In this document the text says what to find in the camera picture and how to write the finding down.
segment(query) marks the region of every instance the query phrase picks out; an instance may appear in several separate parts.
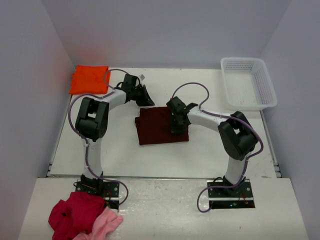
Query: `gray wall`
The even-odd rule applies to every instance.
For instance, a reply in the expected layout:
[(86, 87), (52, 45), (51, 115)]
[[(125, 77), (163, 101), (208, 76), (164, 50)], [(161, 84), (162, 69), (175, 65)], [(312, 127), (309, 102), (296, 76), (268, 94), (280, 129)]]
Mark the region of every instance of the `gray wall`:
[(0, 239), (16, 240), (69, 99), (71, 61), (39, 0), (0, 7)]
[(74, 64), (219, 68), (259, 57), (291, 0), (42, 0)]
[(319, 0), (293, 0), (262, 54), (278, 98), (266, 122), (312, 240), (320, 236), (319, 13)]

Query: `white basket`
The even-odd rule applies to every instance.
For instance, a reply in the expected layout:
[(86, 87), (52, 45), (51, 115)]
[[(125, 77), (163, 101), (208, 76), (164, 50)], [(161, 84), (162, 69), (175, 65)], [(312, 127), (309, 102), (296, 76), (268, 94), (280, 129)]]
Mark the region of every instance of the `white basket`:
[(274, 86), (263, 60), (225, 57), (221, 68), (229, 109), (259, 111), (277, 105)]

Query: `pink cloth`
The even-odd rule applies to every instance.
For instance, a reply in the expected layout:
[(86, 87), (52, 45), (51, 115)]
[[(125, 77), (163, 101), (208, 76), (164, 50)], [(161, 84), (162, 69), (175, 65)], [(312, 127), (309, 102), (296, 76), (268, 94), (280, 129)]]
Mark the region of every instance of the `pink cloth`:
[(110, 208), (106, 207), (95, 220), (92, 232), (79, 233), (73, 240), (105, 240), (108, 233), (112, 233), (123, 222), (122, 216), (117, 216)]

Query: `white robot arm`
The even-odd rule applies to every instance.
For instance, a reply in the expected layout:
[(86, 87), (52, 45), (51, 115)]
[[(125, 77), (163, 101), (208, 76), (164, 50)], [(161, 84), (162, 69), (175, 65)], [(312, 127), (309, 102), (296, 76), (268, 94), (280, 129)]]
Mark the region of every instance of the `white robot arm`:
[(166, 104), (172, 112), (171, 132), (179, 134), (187, 130), (187, 126), (194, 124), (220, 133), (225, 151), (229, 155), (228, 167), (223, 178), (224, 184), (233, 186), (243, 180), (247, 156), (254, 150), (258, 142), (256, 136), (241, 122), (249, 122), (242, 112), (223, 114), (204, 111), (195, 103), (185, 105), (177, 96)]
[(137, 76), (126, 74), (120, 86), (105, 97), (95, 100), (90, 97), (82, 99), (75, 129), (82, 137), (84, 145), (85, 167), (81, 175), (81, 184), (102, 190), (101, 142), (108, 127), (109, 111), (129, 101), (135, 101), (139, 107), (154, 106), (146, 86), (138, 84)]

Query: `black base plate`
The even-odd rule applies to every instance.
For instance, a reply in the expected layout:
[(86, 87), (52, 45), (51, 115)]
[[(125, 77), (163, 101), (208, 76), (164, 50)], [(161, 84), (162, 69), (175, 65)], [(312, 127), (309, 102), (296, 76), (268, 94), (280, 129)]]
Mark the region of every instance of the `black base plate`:
[[(207, 186), (221, 186), (223, 182), (208, 182)], [(208, 190), (209, 206), (211, 209), (252, 209), (255, 208), (253, 192), (249, 181), (244, 181), (236, 188), (212, 188)]]
[(110, 198), (118, 198), (119, 197), (119, 183), (110, 182), (110, 181), (101, 181), (102, 191), (98, 193), (97, 189), (83, 185), (81, 181), (77, 181), (74, 183), (75, 191), (86, 192), (88, 194), (97, 195), (103, 197), (105, 199), (106, 207), (110, 209), (119, 209), (119, 200), (114, 200)]

